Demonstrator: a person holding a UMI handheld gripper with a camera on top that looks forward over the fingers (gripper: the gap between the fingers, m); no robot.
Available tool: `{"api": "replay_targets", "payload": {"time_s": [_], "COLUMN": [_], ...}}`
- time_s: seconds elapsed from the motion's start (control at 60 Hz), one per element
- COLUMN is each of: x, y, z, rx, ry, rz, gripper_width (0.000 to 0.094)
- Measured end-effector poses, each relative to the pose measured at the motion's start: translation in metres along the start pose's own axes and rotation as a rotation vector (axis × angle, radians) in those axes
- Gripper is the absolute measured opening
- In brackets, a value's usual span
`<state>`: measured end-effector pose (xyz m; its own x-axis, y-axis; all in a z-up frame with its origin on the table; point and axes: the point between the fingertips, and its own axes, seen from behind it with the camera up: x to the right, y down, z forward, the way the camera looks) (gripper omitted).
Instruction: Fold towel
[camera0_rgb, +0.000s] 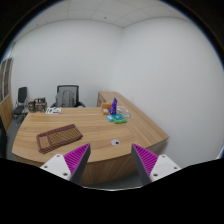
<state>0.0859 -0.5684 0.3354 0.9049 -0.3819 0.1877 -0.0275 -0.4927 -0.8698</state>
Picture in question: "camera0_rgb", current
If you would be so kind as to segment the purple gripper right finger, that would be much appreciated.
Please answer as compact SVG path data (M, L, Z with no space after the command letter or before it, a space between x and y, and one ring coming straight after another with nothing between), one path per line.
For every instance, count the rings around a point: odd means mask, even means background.
M136 144L133 144L131 147L131 155L143 185L147 185L180 170L180 167L167 155L156 155L150 150Z

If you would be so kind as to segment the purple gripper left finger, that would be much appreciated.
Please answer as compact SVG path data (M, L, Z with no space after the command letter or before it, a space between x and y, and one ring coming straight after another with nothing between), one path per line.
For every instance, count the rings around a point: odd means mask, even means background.
M86 144L65 155L56 154L41 169L79 185L90 154L90 145Z

